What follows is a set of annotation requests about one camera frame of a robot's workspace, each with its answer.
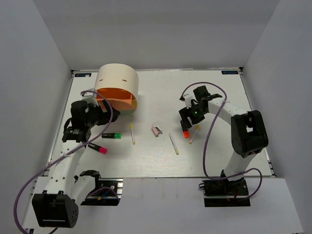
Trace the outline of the orange black highlighter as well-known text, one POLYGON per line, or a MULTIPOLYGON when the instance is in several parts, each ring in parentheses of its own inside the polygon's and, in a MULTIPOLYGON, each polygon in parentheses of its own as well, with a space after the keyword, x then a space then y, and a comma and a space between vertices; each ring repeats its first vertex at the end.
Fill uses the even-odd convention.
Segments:
POLYGON ((190 137, 190 133, 189 133, 188 130, 184 131, 183 135, 184 135, 185 138, 189 138, 190 137))

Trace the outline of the green black highlighter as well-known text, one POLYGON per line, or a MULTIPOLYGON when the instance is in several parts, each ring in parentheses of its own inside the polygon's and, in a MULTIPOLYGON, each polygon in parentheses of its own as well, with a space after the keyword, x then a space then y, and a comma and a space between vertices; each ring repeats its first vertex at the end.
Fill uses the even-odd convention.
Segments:
POLYGON ((102 138, 121 139, 121 133, 103 133, 102 138))

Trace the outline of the orange organizer drawer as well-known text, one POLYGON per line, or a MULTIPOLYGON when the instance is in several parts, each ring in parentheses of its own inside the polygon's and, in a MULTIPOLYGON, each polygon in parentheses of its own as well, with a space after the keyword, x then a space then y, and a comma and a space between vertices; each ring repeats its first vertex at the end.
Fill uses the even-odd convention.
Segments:
POLYGON ((101 88, 97 92, 104 96, 118 111, 135 111, 137 99, 129 91, 120 88, 101 88))

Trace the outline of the pink black highlighter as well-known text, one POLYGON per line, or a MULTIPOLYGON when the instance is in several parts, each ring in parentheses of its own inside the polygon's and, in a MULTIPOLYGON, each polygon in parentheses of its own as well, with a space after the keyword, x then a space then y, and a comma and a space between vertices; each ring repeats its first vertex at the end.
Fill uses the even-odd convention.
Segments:
POLYGON ((106 153, 107 153, 107 149, 106 149, 106 148, 101 147, 101 146, 96 145, 96 144, 93 144, 93 143, 89 143, 89 144, 88 144, 88 147, 89 147, 90 149, 93 149, 93 150, 95 150, 95 151, 101 153, 101 154, 106 154, 106 153))

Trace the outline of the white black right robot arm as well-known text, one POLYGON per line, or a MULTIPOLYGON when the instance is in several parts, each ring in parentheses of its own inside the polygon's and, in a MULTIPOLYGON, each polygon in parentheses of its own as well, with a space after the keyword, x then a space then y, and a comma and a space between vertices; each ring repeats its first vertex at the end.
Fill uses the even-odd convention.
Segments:
POLYGON ((218 180, 221 191, 232 194, 238 188, 237 181, 244 177, 252 159, 269 144, 262 114, 258 110, 246 111, 230 104, 227 94, 210 94, 207 82, 198 82, 193 95, 182 92, 180 100, 185 107, 179 110, 181 128, 185 137, 188 130, 204 120, 206 114, 213 114, 213 122, 221 118, 231 127, 233 153, 229 163, 222 170, 218 180))

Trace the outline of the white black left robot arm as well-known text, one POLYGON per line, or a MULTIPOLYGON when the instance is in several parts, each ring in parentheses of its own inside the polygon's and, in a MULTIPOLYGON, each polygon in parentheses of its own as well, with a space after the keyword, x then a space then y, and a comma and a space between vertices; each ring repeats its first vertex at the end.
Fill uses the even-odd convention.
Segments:
POLYGON ((78 207, 88 194, 99 194, 103 182, 99 172, 88 170, 76 175, 76 169, 86 146, 90 143, 91 129, 117 120, 120 111, 103 102, 103 111, 96 101, 75 101, 71 104, 71 117, 63 130, 60 158, 55 164, 48 184, 34 194, 32 207, 40 227, 73 228, 78 220, 78 207))

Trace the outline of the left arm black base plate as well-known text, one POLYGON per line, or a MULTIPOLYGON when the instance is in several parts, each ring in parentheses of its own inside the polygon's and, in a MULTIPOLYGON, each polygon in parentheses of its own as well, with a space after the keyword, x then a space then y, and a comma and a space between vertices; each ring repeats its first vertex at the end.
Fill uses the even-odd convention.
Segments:
POLYGON ((122 178, 99 178, 95 188, 88 194, 81 206, 117 206, 123 190, 122 178))

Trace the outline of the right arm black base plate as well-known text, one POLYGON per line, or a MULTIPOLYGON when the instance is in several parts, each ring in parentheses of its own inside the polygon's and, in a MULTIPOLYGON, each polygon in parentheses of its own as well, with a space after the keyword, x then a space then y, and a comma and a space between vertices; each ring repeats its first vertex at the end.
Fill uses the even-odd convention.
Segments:
POLYGON ((250 207, 246 180, 203 180, 198 187, 203 190, 204 205, 209 208, 250 207))

